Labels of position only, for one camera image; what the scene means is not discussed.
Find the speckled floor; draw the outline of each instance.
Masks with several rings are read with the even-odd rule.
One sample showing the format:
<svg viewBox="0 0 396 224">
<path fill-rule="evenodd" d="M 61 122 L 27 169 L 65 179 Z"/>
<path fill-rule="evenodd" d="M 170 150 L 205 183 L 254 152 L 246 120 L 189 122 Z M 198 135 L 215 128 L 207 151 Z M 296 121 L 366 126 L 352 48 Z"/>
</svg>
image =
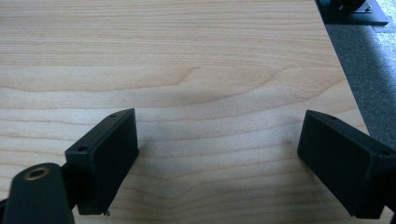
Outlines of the speckled floor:
<svg viewBox="0 0 396 224">
<path fill-rule="evenodd" d="M 385 27 L 326 25 L 370 135 L 396 149 L 396 0 Z"/>
</svg>

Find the black metal base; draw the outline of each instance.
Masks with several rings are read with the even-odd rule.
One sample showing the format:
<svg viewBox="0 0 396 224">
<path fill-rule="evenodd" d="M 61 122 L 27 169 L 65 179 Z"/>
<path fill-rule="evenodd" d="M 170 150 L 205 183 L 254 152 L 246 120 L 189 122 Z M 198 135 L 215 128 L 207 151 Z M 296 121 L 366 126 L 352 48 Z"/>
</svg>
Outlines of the black metal base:
<svg viewBox="0 0 396 224">
<path fill-rule="evenodd" d="M 331 0 L 316 1 L 325 24 L 386 25 L 389 22 L 376 1 L 367 1 L 350 13 L 340 10 Z"/>
</svg>

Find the light wood surface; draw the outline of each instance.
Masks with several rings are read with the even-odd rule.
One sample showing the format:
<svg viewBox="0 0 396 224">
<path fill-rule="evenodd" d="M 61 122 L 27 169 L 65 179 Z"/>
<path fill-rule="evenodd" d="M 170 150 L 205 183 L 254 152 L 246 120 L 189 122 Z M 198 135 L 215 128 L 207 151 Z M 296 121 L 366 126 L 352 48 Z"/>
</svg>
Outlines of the light wood surface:
<svg viewBox="0 0 396 224">
<path fill-rule="evenodd" d="M 297 158 L 308 108 L 366 132 L 313 0 L 0 0 L 0 96 L 1 199 L 134 107 L 111 216 L 77 223 L 389 223 L 350 217 Z"/>
</svg>

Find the carpeted floor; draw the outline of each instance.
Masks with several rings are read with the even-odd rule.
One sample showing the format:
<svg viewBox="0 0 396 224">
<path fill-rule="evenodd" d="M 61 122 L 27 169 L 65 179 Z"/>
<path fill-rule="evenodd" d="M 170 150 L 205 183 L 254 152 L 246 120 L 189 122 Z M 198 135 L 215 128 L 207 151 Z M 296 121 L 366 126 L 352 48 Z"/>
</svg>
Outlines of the carpeted floor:
<svg viewBox="0 0 396 224">
<path fill-rule="evenodd" d="M 396 0 L 377 0 L 385 27 L 326 25 L 370 135 L 396 149 Z"/>
</svg>

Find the table top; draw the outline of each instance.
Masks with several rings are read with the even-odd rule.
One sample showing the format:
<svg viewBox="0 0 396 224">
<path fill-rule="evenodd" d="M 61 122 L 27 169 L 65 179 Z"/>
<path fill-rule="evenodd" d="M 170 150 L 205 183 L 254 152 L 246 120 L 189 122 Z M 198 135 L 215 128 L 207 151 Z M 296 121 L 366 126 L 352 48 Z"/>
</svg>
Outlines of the table top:
<svg viewBox="0 0 396 224">
<path fill-rule="evenodd" d="M 367 132 L 312 0 L 0 1 L 0 94 L 0 198 L 134 107 L 111 216 L 77 223 L 374 223 L 297 157 L 306 109 Z"/>
</svg>

